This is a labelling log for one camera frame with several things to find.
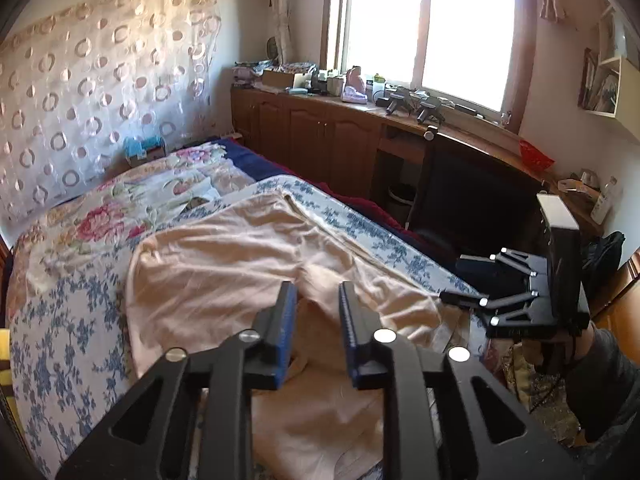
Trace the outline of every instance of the plastic bottle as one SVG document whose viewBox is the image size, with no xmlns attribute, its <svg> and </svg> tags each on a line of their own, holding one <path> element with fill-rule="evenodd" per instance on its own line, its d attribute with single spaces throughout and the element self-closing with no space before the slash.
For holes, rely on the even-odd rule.
<svg viewBox="0 0 640 480">
<path fill-rule="evenodd" d="M 611 209 L 619 194 L 620 186 L 618 186 L 618 180 L 612 176 L 591 211 L 591 219 L 596 222 L 596 224 L 601 225 L 604 222 L 609 209 Z"/>
<path fill-rule="evenodd" d="M 380 74 L 373 76 L 373 88 L 371 89 L 371 100 L 375 103 L 376 99 L 385 96 L 385 78 Z"/>
</svg>

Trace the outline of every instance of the blue floral pattern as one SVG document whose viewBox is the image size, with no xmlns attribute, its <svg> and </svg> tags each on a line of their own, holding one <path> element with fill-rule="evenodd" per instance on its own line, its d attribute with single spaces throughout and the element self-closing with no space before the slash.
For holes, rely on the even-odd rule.
<svg viewBox="0 0 640 480">
<path fill-rule="evenodd" d="M 158 224 L 154 231 L 277 189 L 427 290 L 472 291 L 379 225 L 292 176 L 272 177 L 229 193 Z M 146 235 L 118 241 L 59 277 L 47 292 L 29 297 L 11 321 L 18 411 L 33 459 L 48 478 L 135 381 L 122 311 L 123 287 L 132 252 Z M 262 469 L 257 475 L 266 478 Z M 377 468 L 367 478 L 379 476 Z"/>
</svg>

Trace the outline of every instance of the cabinet door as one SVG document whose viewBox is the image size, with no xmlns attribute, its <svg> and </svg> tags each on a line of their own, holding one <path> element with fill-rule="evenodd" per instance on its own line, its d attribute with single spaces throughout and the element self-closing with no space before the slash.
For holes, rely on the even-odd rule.
<svg viewBox="0 0 640 480">
<path fill-rule="evenodd" d="M 289 167 L 311 182 L 329 182 L 331 142 L 325 121 L 327 106 L 289 98 L 283 108 L 291 139 Z"/>
<path fill-rule="evenodd" d="M 382 122 L 338 107 L 332 107 L 328 114 L 332 136 L 329 185 L 341 195 L 369 198 Z"/>
<path fill-rule="evenodd" d="M 244 145 L 257 149 L 257 139 L 252 137 L 251 114 L 255 91 L 243 88 L 231 89 L 231 120 L 234 130 L 244 137 Z"/>
<path fill-rule="evenodd" d="M 289 164 L 290 139 L 282 121 L 277 95 L 260 92 L 254 101 L 252 134 L 259 137 L 257 151 L 283 166 Z"/>
</svg>

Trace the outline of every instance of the window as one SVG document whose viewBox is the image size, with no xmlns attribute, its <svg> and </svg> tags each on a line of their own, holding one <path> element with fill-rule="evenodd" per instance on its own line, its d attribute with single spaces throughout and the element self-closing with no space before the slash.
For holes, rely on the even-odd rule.
<svg viewBox="0 0 640 480">
<path fill-rule="evenodd" d="M 327 68 L 360 65 L 367 76 L 427 89 L 492 120 L 511 111 L 517 131 L 526 102 L 518 92 L 528 94 L 533 63 L 535 0 L 329 3 Z"/>
</svg>

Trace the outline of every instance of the white bottle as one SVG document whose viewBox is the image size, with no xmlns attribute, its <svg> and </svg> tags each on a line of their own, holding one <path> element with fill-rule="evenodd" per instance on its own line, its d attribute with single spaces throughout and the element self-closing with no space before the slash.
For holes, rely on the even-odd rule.
<svg viewBox="0 0 640 480">
<path fill-rule="evenodd" d="M 618 180 L 612 176 L 591 211 L 591 219 L 596 224 L 601 225 L 604 222 L 605 216 L 607 216 L 609 209 L 611 209 L 619 194 L 620 186 L 618 186 Z"/>
</svg>

